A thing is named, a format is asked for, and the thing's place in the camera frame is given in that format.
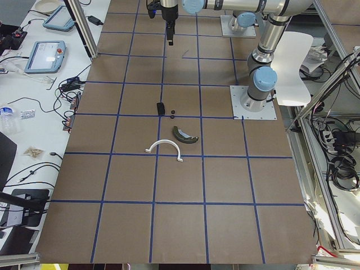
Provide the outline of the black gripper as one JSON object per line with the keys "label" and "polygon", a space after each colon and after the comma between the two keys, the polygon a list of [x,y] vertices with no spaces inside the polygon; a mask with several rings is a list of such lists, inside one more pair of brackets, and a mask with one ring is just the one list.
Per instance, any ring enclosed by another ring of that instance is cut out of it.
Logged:
{"label": "black gripper", "polygon": [[148,15],[153,19],[158,10],[161,11],[163,20],[166,21],[166,40],[169,46],[174,45],[175,22],[178,19],[178,1],[153,0],[146,1]]}

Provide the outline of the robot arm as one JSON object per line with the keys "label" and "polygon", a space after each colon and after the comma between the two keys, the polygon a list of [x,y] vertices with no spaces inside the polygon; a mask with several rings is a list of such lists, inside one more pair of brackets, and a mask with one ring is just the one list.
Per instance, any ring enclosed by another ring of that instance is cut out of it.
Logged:
{"label": "robot arm", "polygon": [[257,18],[253,12],[233,11],[227,28],[231,37],[254,38],[256,36],[255,24]]}
{"label": "robot arm", "polygon": [[290,19],[305,11],[312,3],[312,1],[182,1],[181,6],[192,15],[203,9],[268,14],[258,46],[247,59],[249,86],[247,92],[240,98],[245,110],[260,112],[277,82],[277,74],[270,67],[276,47]]}

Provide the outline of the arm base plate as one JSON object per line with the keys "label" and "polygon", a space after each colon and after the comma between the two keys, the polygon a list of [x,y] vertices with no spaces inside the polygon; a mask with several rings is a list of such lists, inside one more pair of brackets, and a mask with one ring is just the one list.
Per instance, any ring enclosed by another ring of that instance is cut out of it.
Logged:
{"label": "arm base plate", "polygon": [[224,37],[255,38],[256,17],[254,13],[245,12],[238,16],[221,15],[220,23]]}
{"label": "arm base plate", "polygon": [[235,120],[277,120],[270,94],[263,101],[255,101],[248,96],[248,86],[231,85],[229,88]]}

